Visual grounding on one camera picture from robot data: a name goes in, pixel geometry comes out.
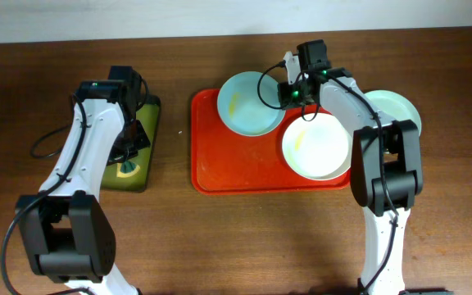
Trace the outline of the yellow green sponge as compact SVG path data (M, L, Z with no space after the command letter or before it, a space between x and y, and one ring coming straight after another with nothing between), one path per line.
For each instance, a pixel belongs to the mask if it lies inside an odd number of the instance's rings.
M125 161L117 164L116 176L118 178L129 178L141 170L140 166L133 161Z

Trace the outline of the light blue top plate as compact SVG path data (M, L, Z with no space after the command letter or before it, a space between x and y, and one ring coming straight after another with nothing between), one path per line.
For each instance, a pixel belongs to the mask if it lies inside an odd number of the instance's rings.
M278 82L261 72L246 71L229 78L217 97L222 122L236 134L257 137L268 134L283 120L279 109Z

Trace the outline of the white plate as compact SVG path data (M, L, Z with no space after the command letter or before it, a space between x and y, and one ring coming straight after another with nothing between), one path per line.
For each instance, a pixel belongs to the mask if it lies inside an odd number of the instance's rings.
M288 166L306 179L337 179L351 166L352 136L330 114L295 119L284 131L281 148Z

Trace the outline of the red plastic tray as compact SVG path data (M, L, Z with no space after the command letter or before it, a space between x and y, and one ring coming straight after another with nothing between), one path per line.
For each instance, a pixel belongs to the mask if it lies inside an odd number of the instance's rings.
M312 180L295 173L284 160L282 137L301 116L288 110L268 134L245 137L225 126L217 111L217 88L202 90L191 102L191 182L207 195L283 193L345 188L350 173Z

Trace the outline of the mint green plate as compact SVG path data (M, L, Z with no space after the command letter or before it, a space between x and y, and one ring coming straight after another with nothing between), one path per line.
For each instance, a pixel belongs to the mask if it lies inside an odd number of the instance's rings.
M388 90L373 90L365 94L379 109L397 120L412 120L421 134L422 121L415 106L399 93Z

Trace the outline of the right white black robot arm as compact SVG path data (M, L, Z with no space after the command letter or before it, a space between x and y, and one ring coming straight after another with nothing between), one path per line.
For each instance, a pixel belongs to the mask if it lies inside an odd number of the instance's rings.
M403 294L406 222L424 186L420 132L370 102L352 74L334 68L321 39L297 45L279 63L287 79L278 87L283 109L317 105L352 136L350 187L365 218L365 262L360 294Z

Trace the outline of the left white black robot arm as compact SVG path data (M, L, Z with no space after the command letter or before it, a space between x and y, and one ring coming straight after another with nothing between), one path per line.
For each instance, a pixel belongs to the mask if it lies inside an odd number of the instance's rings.
M22 195L10 229L18 229L36 275L72 293L138 294L115 264L116 236L99 204L107 166L135 158L151 143L136 113L150 94L130 66L112 66L73 95L74 115L52 173L35 195Z

